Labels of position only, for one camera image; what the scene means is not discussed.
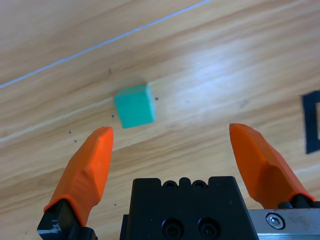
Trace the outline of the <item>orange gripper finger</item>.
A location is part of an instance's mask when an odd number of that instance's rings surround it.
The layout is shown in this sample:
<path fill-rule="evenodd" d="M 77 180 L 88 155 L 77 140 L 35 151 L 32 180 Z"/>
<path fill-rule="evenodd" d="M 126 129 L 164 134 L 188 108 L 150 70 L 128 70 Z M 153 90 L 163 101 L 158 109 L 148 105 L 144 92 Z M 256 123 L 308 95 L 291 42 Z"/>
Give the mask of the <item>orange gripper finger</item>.
<path fill-rule="evenodd" d="M 43 240 L 96 240 L 87 227 L 102 199 L 110 170 L 113 129 L 96 129 L 69 160 L 37 227 Z"/>
<path fill-rule="evenodd" d="M 246 189 L 264 209 L 318 209 L 282 155 L 250 126 L 232 123 L 230 142 Z"/>

